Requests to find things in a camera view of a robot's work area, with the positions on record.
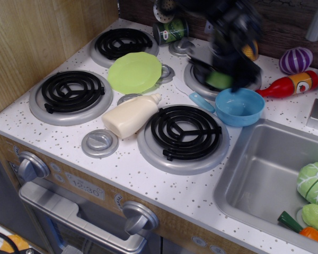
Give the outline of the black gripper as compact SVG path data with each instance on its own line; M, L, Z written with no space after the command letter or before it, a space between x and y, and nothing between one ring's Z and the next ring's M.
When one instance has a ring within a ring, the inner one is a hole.
M213 42L206 47L190 49L187 55L192 60L195 78L201 84L211 86L209 77L217 69L233 77L232 93L236 93L250 83L255 83L261 69L242 52L242 48L253 40L259 41L259 39L259 37L250 39L246 44L241 44L240 51L234 49L229 53L220 51Z

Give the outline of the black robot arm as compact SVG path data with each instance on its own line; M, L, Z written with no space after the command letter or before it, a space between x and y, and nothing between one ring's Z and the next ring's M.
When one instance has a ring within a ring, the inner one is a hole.
M205 53L188 50L188 57L201 83L219 71L231 77L233 92L256 82L260 68L243 48L261 36L261 17L249 1L155 1L153 12L162 23L179 12L204 17L212 26L210 45Z

